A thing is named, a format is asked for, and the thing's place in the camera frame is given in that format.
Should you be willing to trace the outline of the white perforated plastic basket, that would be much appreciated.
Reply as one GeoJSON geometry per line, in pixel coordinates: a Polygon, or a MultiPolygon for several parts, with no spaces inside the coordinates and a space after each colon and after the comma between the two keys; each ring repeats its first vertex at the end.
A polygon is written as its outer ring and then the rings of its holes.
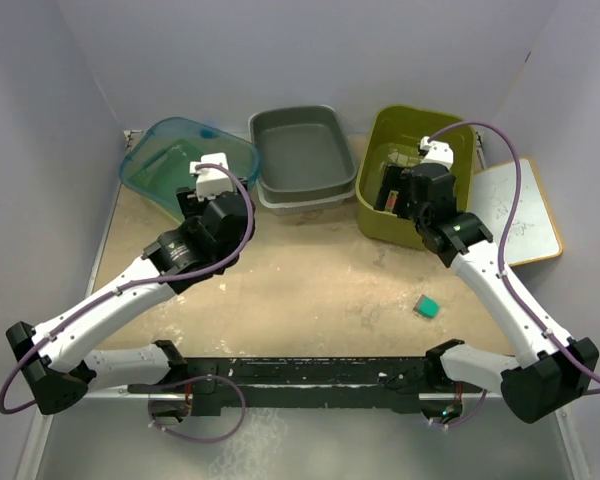
{"type": "Polygon", "coordinates": [[[354,187],[347,187],[342,193],[334,195],[310,193],[304,200],[289,200],[288,194],[273,193],[263,187],[260,181],[256,182],[256,189],[260,204],[278,216],[336,208],[355,196],[354,187]]]}

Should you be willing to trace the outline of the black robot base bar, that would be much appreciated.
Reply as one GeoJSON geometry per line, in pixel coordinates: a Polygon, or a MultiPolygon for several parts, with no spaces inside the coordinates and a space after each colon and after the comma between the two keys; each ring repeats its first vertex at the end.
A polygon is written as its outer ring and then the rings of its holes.
{"type": "Polygon", "coordinates": [[[450,381],[434,378],[424,357],[187,357],[186,364],[170,371],[155,386],[138,382],[134,394],[182,394],[175,387],[188,378],[202,376],[191,388],[193,416],[218,416],[224,408],[239,408],[236,384],[250,408],[286,409],[386,409],[418,414],[426,402],[456,403],[470,392],[450,381]]]}

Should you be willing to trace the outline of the light green plastic basket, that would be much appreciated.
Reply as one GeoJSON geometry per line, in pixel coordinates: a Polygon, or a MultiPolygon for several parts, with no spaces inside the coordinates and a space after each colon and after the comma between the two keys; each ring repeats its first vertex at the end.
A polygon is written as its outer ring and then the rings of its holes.
{"type": "Polygon", "coordinates": [[[189,163],[199,160],[202,155],[192,143],[178,139],[142,161],[133,179],[147,189],[175,189],[185,186],[190,178],[189,163]]]}

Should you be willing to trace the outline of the small blue object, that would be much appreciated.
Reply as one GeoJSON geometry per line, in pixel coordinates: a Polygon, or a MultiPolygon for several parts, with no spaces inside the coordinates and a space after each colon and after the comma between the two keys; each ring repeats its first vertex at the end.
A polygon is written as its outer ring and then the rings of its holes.
{"type": "Polygon", "coordinates": [[[217,137],[217,134],[212,130],[202,129],[200,131],[200,136],[204,139],[214,139],[217,137]]]}

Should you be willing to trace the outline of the grey plastic tray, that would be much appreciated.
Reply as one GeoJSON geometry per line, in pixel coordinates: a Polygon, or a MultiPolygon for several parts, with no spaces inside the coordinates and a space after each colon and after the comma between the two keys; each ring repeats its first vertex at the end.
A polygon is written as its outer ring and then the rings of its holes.
{"type": "Polygon", "coordinates": [[[249,119],[261,167],[259,183],[273,194],[331,195],[349,185],[357,163],[336,111],[327,105],[263,111],[249,119]]]}

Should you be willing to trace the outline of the small whiteboard yellow frame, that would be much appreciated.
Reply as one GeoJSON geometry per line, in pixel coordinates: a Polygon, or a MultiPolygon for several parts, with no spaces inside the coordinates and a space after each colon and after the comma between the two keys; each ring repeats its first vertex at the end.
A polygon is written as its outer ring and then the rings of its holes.
{"type": "MultiPolygon", "coordinates": [[[[505,261],[519,266],[558,257],[563,252],[542,183],[532,161],[522,158],[521,193],[505,242],[505,261]]],[[[509,217],[516,185],[510,162],[487,168],[473,176],[469,211],[476,214],[500,242],[509,217]]]]}

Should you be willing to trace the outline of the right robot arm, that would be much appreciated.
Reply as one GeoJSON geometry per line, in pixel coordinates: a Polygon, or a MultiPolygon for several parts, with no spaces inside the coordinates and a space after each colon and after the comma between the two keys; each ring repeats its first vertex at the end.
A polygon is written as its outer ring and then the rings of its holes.
{"type": "Polygon", "coordinates": [[[425,247],[476,294],[514,349],[511,356],[475,349],[459,340],[426,353],[426,383],[447,391],[457,382],[499,394],[511,412],[531,424],[587,391],[587,370],[599,350],[555,322],[506,264],[484,223],[458,209],[454,175],[444,166],[390,164],[375,209],[413,222],[425,247]]]}

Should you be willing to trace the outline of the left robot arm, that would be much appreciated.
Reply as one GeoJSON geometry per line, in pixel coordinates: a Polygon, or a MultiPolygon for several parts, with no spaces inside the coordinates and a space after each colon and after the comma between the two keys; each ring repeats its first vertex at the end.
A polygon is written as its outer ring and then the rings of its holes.
{"type": "Polygon", "coordinates": [[[251,239],[254,205],[243,187],[213,198],[181,194],[185,220],[161,234],[118,277],[63,314],[30,325],[18,322],[7,340],[44,415],[68,409],[88,392],[124,385],[182,387],[187,363],[159,340],[129,350],[99,344],[145,311],[233,266],[251,239]]]}

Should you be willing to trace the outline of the olive green plastic bin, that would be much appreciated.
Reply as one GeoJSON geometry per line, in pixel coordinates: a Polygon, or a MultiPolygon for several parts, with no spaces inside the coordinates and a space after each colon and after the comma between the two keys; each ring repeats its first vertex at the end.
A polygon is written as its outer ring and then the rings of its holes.
{"type": "MultiPolygon", "coordinates": [[[[388,212],[376,211],[375,201],[389,164],[417,164],[420,160],[418,147],[421,138],[460,120],[455,115],[406,105],[391,105],[378,112],[356,179],[357,224],[362,234],[401,247],[424,249],[422,239],[412,223],[388,212]]],[[[448,143],[454,152],[451,168],[456,177],[454,193],[458,207],[466,210],[469,206],[473,162],[477,159],[475,131],[469,126],[456,128],[442,135],[440,140],[448,143]]]]}

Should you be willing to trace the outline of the pink item under bin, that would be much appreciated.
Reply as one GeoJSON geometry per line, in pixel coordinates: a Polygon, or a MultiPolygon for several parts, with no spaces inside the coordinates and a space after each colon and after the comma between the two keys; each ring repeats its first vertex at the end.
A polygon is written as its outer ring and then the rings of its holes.
{"type": "Polygon", "coordinates": [[[386,202],[386,210],[387,211],[392,211],[395,205],[395,201],[396,201],[396,197],[397,197],[397,192],[394,190],[391,190],[389,192],[388,198],[387,198],[387,202],[386,202]]]}

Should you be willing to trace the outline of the teal transparent plastic tub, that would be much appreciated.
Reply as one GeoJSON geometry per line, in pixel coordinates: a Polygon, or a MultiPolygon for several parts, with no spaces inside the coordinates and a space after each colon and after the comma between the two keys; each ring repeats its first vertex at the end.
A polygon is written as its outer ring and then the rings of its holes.
{"type": "Polygon", "coordinates": [[[158,205],[177,221],[182,219],[176,193],[194,188],[196,179],[189,173],[192,161],[202,156],[223,153],[229,170],[252,188],[261,169],[260,155],[247,140],[182,117],[159,121],[128,152],[120,166],[119,177],[127,188],[158,205]]]}

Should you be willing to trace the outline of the green whiteboard eraser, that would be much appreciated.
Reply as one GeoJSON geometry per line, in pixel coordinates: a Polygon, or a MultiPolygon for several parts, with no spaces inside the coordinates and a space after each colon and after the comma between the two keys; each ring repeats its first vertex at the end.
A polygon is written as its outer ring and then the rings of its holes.
{"type": "Polygon", "coordinates": [[[425,318],[435,318],[439,313],[440,306],[432,298],[421,295],[416,301],[413,310],[425,318]]]}

